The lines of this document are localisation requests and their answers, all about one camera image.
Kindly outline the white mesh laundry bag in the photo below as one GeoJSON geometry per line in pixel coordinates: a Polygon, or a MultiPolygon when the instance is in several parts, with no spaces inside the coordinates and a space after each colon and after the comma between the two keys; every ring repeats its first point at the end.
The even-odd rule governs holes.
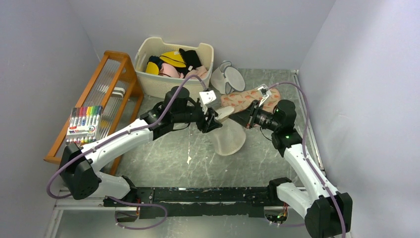
{"type": "Polygon", "coordinates": [[[221,156],[229,156],[238,152],[246,141],[244,128],[228,116],[235,112],[234,107],[227,106],[216,110],[216,119],[222,127],[208,133],[215,152],[221,156]]]}

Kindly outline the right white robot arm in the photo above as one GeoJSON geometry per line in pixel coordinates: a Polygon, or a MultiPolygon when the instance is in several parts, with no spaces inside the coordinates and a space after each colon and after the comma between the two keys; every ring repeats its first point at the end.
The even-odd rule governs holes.
{"type": "Polygon", "coordinates": [[[304,138],[295,129],[295,104],[280,100],[273,112],[262,109],[257,100],[229,118],[244,128],[258,125],[271,130],[271,142],[279,154],[291,165],[300,178],[305,191],[299,190],[289,179],[270,181],[267,199],[272,205],[285,202],[303,219],[313,238],[343,237],[351,229],[353,200],[341,193],[314,163],[304,138]]]}

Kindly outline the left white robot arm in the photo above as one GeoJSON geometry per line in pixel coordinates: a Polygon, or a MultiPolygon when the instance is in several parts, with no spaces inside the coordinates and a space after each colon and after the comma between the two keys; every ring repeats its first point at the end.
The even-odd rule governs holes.
{"type": "Polygon", "coordinates": [[[194,100],[186,88],[175,86],[163,101],[125,128],[81,147],[74,142],[66,145],[58,172],[70,195],[75,200],[111,196],[124,206],[133,205],[137,192],[131,180],[105,174],[102,168],[129,150],[173,132],[176,123],[194,123],[202,133],[221,128],[210,106],[215,100],[212,90],[200,92],[194,100]]]}

